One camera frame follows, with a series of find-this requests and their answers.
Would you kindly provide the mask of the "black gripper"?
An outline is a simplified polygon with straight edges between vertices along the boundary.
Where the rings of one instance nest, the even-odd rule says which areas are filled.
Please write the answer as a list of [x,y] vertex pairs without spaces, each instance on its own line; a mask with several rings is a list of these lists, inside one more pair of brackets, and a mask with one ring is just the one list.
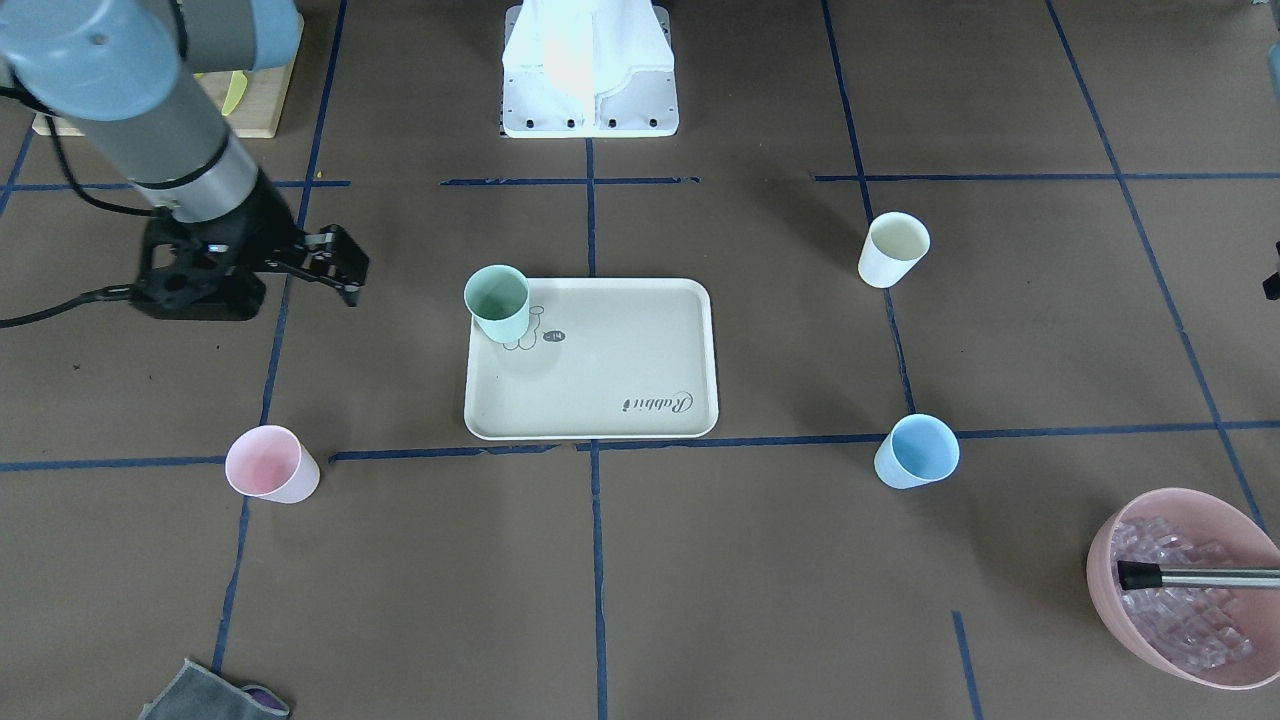
[[357,307],[370,259],[342,225],[302,234],[276,186],[259,170],[232,182],[212,172],[168,190],[150,218],[151,281],[256,281],[282,251],[280,270],[334,290]]

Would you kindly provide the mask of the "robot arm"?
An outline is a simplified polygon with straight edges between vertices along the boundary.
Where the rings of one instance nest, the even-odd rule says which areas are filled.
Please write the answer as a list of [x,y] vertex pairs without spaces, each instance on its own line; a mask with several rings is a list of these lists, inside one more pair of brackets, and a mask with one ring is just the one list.
[[293,1],[5,1],[3,96],[79,131],[148,202],[137,277],[76,305],[125,301],[157,319],[242,322],[262,274],[358,302],[369,256],[339,225],[298,228],[198,74],[289,64]]

